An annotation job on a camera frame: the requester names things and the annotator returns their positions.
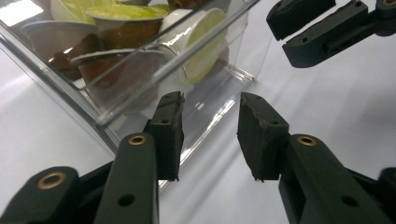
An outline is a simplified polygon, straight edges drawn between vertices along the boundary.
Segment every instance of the transparent box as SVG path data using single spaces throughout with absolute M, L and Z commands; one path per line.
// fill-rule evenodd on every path
M 260 66 L 240 67 L 246 65 L 246 48 L 252 48 L 244 41 L 248 12 L 259 1 L 148 1 L 143 4 L 167 14 L 156 15 L 156 33 L 136 44 L 134 38 L 142 38 L 151 25 L 128 27 L 130 18 L 102 24 L 106 16 L 95 19 L 90 11 L 112 4 L 124 8 L 125 2 L 12 0 L 0 3 L 0 35 L 64 99 L 65 110 L 78 112 L 76 119 L 115 153 L 122 137 L 143 131 L 163 95 L 183 92 L 184 162 L 260 73 Z M 185 15 L 170 19 L 176 11 Z M 269 42 L 253 47 L 267 49 Z M 265 53 L 255 64 L 262 64 Z

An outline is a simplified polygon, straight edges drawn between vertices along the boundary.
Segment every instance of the screw hole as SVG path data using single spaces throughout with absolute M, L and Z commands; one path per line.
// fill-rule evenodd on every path
M 142 145 L 143 143 L 146 142 L 146 137 L 143 135 L 138 135 L 138 136 L 134 136 L 132 138 L 129 139 L 129 144 L 131 145 Z
M 55 172 L 41 178 L 37 187 L 39 189 L 53 189 L 62 184 L 66 180 L 66 174 L 63 172 Z
M 347 195 L 341 196 L 341 201 L 343 201 L 344 204 L 352 206 L 352 207 L 359 206 L 358 202 L 354 198 L 347 196 Z
M 395 4 L 396 4 L 396 0 L 384 0 L 384 5 L 391 6 Z
M 126 194 L 119 198 L 119 206 L 126 207 L 134 203 L 134 195 Z
M 308 136 L 300 136 L 297 139 L 301 144 L 312 147 L 315 146 L 317 144 L 317 140 L 308 137 Z

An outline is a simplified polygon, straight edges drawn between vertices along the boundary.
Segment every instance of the clear plastic container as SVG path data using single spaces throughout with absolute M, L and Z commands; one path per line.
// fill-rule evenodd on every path
M 260 72 L 260 66 L 248 72 L 239 67 L 249 54 L 244 44 L 251 48 L 243 41 L 248 12 L 259 1 L 190 1 L 184 5 L 191 8 L 187 15 L 164 27 L 166 15 L 158 33 L 137 44 L 132 44 L 136 34 L 128 33 L 133 28 L 122 30 L 130 19 L 101 27 L 85 13 L 112 0 L 6 1 L 0 4 L 0 34 L 5 46 L 68 103 L 65 110 L 78 112 L 114 152 L 123 136 L 142 132 L 163 95 L 182 91 L 184 162 Z M 175 12 L 164 0 L 148 6 Z M 254 44 L 266 49 L 269 40 Z M 262 64 L 265 53 L 255 64 Z

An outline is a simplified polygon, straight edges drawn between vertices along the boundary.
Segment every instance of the black plastic part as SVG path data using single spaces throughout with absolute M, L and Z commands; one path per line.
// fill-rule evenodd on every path
M 269 12 L 267 22 L 279 40 L 300 30 L 334 6 L 334 0 L 281 0 Z
M 52 167 L 26 182 L 8 204 L 0 223 L 68 223 L 81 197 L 77 171 Z
M 392 223 L 319 139 L 305 134 L 291 136 L 286 156 L 297 182 L 288 178 L 283 188 L 291 189 L 281 190 L 282 198 L 290 196 L 285 192 L 295 192 L 296 184 L 303 192 L 300 196 L 305 196 L 303 210 L 298 210 L 298 200 L 289 200 L 290 206 L 285 206 L 287 213 L 295 214 L 290 222 Z
M 84 197 L 77 211 L 71 216 L 70 223 L 93 223 L 112 163 L 109 162 L 80 178 Z
M 355 178 L 355 180 L 359 183 L 359 185 L 364 189 L 366 193 L 371 195 L 373 198 L 375 198 L 375 185 L 376 185 L 376 180 L 359 174 L 355 171 L 349 170 L 349 173 Z
M 157 180 L 154 138 L 147 133 L 124 137 L 94 223 L 159 223 Z
M 305 195 L 300 185 L 286 181 L 284 176 L 281 176 L 279 180 L 279 192 L 282 195 L 282 202 L 288 216 L 289 224 L 299 224 L 306 203 Z
M 381 20 L 381 29 L 375 34 L 379 36 L 396 34 L 396 1 L 377 0 L 375 10 L 377 11 L 377 17 Z
M 375 186 L 375 196 L 383 210 L 396 223 L 396 167 L 384 169 Z
M 148 128 L 156 142 L 158 177 L 161 180 L 178 180 L 180 153 L 184 141 L 181 114 L 183 103 L 184 97 L 179 91 L 165 94 L 157 106 L 149 128 L 145 128 Z
M 284 46 L 294 67 L 317 65 L 380 29 L 374 13 L 361 1 L 351 1 L 323 21 L 309 27 Z
M 256 180 L 278 180 L 280 149 L 289 137 L 289 124 L 260 96 L 242 92 L 237 137 Z

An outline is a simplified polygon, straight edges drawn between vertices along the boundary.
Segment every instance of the white surface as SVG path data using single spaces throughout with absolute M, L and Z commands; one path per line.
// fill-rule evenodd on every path
M 261 1 L 253 8 L 245 41 L 270 38 L 265 17 L 275 3 Z M 273 41 L 259 80 L 248 91 L 270 102 L 290 124 L 290 133 L 320 138 L 347 168 L 377 178 L 383 167 L 396 166 L 395 43 L 396 36 L 372 36 L 318 66 L 296 69 L 282 42 Z M 265 47 L 249 44 L 242 50 L 251 51 L 245 65 L 261 66 L 254 59 Z M 2 99 L 10 99 L 0 103 L 2 210 L 30 175 L 66 164 L 84 173 L 110 156 L 94 150 L 100 144 L 88 141 L 70 115 L 42 98 L 43 90 L 26 84 L 28 76 L 0 53 L 1 83 L 20 85 L 18 92 L 3 84 L 0 91 Z M 15 81 L 4 82 L 11 75 Z M 35 107 L 38 101 L 44 106 Z M 9 110 L 14 104 L 25 110 Z M 288 223 L 277 181 L 255 182 L 246 166 L 236 139 L 237 118 L 238 105 L 183 167 L 180 182 L 161 194 L 162 224 Z M 26 146 L 26 137 L 35 144 Z

